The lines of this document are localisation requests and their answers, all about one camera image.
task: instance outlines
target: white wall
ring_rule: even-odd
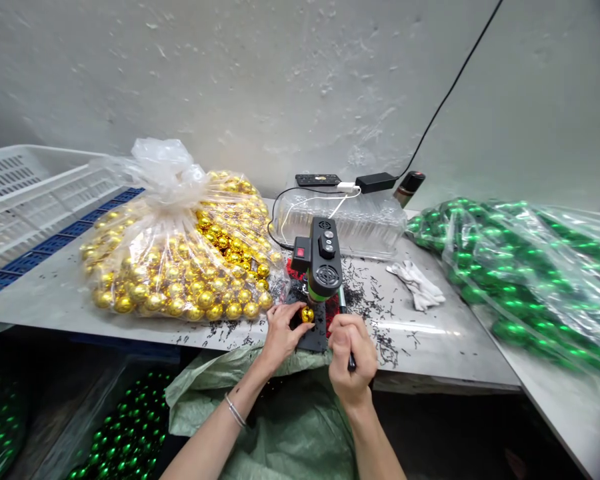
[[[0,146],[178,137],[267,195],[296,171],[398,173],[494,5],[0,1]],[[596,209],[600,0],[505,0],[414,167],[429,176],[414,207]]]

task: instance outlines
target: black power cable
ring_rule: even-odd
[[[411,156],[411,160],[409,160],[409,163],[407,164],[407,168],[405,168],[404,171],[400,175],[398,175],[396,177],[396,179],[399,179],[406,172],[409,171],[409,168],[410,168],[411,164],[413,163],[413,160],[415,159],[415,156],[417,155],[418,150],[420,150],[420,146],[422,145],[422,142],[424,141],[425,137],[427,136],[427,133],[429,132],[429,129],[433,125],[433,122],[435,121],[435,118],[438,116],[438,113],[442,109],[442,106],[445,104],[445,102],[449,98],[451,92],[453,91],[453,89],[455,88],[456,84],[458,83],[458,80],[460,80],[460,76],[462,76],[462,72],[464,72],[465,67],[467,66],[467,64],[469,63],[469,60],[470,60],[471,56],[473,55],[473,52],[475,52],[476,48],[480,44],[480,41],[482,40],[482,37],[485,36],[485,33],[486,33],[487,29],[489,28],[489,26],[491,24],[491,21],[495,17],[495,14],[500,9],[500,5],[502,5],[502,2],[503,2],[503,0],[498,0],[498,3],[496,4],[495,8],[493,9],[493,12],[492,12],[491,16],[489,17],[489,20],[487,20],[487,23],[486,23],[485,27],[482,29],[482,32],[480,32],[480,36],[478,37],[478,40],[476,40],[473,48],[471,49],[471,51],[469,52],[467,58],[465,59],[465,62],[462,64],[462,67],[460,68],[460,71],[458,72],[458,75],[456,75],[455,80],[451,84],[451,88],[449,89],[449,91],[447,92],[447,94],[445,95],[445,97],[442,99],[442,102],[440,102],[440,105],[438,105],[438,108],[435,110],[435,113],[433,114],[433,116],[432,116],[429,124],[427,125],[427,128],[425,129],[425,132],[420,137],[420,141],[418,142],[418,145],[416,146],[416,148],[415,148],[415,150],[413,152],[413,155]],[[286,189],[286,190],[284,190],[284,191],[282,191],[282,192],[280,192],[278,194],[278,196],[275,198],[275,200],[273,202],[273,208],[271,209],[271,218],[272,218],[272,220],[267,224],[267,230],[269,232],[269,236],[271,237],[271,239],[274,242],[276,242],[280,246],[280,248],[283,248],[284,250],[291,250],[291,251],[293,251],[293,247],[291,245],[287,245],[285,243],[282,243],[282,242],[278,241],[276,238],[274,238],[274,236],[273,236],[273,234],[271,232],[271,224],[273,222],[273,216],[275,215],[275,204],[278,202],[278,199],[284,193],[286,193],[286,192],[288,192],[290,190],[309,190],[309,191],[316,192],[316,193],[325,193],[327,195],[334,194],[334,193],[342,193],[342,192],[340,192],[340,191],[322,192],[320,190],[313,190],[313,189],[309,189],[309,188],[306,188],[306,187],[292,187],[292,188],[288,188],[288,189]]]
[[[471,51],[469,52],[469,55],[467,56],[465,62],[462,64],[462,68],[460,68],[460,71],[458,72],[458,75],[456,76],[455,80],[453,81],[453,83],[451,84],[451,88],[449,89],[449,91],[447,92],[447,94],[445,95],[445,97],[442,99],[442,102],[440,102],[440,105],[438,105],[438,108],[436,109],[435,113],[433,114],[431,121],[429,122],[429,124],[427,125],[427,128],[425,129],[425,132],[422,134],[422,137],[420,137],[420,141],[418,142],[418,146],[415,148],[413,155],[411,156],[411,160],[409,160],[409,163],[407,164],[407,168],[405,168],[405,170],[398,175],[396,178],[400,178],[402,177],[406,172],[409,171],[409,167],[411,166],[411,164],[413,163],[413,160],[416,156],[416,154],[418,153],[418,150],[420,150],[420,145],[422,145],[422,142],[424,141],[425,137],[427,136],[427,132],[429,131],[429,129],[431,128],[431,126],[433,125],[433,122],[435,120],[435,118],[438,116],[438,113],[440,112],[440,110],[442,109],[442,106],[445,104],[445,102],[447,101],[447,99],[449,98],[449,95],[451,94],[451,92],[453,91],[453,89],[455,88],[455,84],[458,83],[458,80],[460,80],[460,76],[462,75],[462,72],[464,72],[465,67],[467,66],[469,59],[471,58],[471,56],[473,55],[473,52],[475,52],[475,49],[478,47],[478,44],[480,44],[480,40],[482,40],[482,37],[485,36],[485,32],[487,31],[487,29],[489,28],[490,24],[491,24],[491,20],[493,20],[493,18],[495,17],[495,14],[498,12],[500,5],[502,5],[502,1],[503,0],[499,0],[498,3],[496,4],[493,13],[491,14],[491,16],[489,17],[489,20],[487,21],[487,24],[485,25],[485,27],[482,29],[482,32],[480,33],[480,36],[478,37],[478,40],[476,40],[473,48],[471,49]]]

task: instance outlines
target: person's left hand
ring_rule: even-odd
[[[314,323],[301,323],[295,330],[289,328],[289,322],[295,313],[305,305],[304,302],[274,305],[267,312],[269,331],[260,356],[273,370],[272,374],[293,353],[300,338],[314,326]]]

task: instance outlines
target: silver bracelet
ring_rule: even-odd
[[[235,418],[236,422],[238,422],[238,425],[240,425],[241,428],[245,428],[247,426],[247,424],[245,423],[244,420],[242,420],[242,417],[238,413],[238,410],[236,410],[236,408],[233,405],[233,403],[231,402],[231,400],[229,400],[228,393],[225,393],[225,400],[229,404],[229,410],[231,410],[231,413],[233,414],[233,418]]]

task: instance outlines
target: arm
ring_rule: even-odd
[[[361,480],[406,480],[371,400],[369,382],[377,370],[377,353],[364,321],[357,315],[336,315],[329,328],[333,360],[329,378],[349,418]],[[357,363],[349,372],[349,355]]]
[[[304,323],[296,330],[289,328],[295,312],[305,305],[302,302],[276,305],[267,312],[269,330],[262,353],[229,394],[243,419],[249,415],[260,390],[292,354],[302,335],[313,327],[312,323]],[[240,430],[229,404],[223,401],[172,460],[161,480],[215,480],[220,476]]]

